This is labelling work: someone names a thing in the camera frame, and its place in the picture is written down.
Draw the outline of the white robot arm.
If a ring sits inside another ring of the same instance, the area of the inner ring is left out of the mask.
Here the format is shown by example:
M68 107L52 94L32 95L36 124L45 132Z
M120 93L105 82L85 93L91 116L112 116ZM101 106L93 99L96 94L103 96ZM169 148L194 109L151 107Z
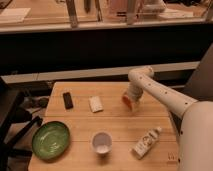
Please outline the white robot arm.
M131 69L122 100L134 109L144 91L156 98L182 120L178 171L213 171L213 102L182 94L156 82L153 76L151 66Z

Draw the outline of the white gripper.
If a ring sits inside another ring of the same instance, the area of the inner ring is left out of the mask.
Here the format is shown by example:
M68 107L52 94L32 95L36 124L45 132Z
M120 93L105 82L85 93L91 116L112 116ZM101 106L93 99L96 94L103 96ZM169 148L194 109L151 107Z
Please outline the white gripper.
M140 87L137 87L133 83L130 83L128 88L127 88L127 92L125 92L123 95L127 95L130 98L131 102L132 102L132 109L130 109L130 110L132 112L138 111L139 110L139 106L140 106L139 99L143 95L143 89L140 88Z

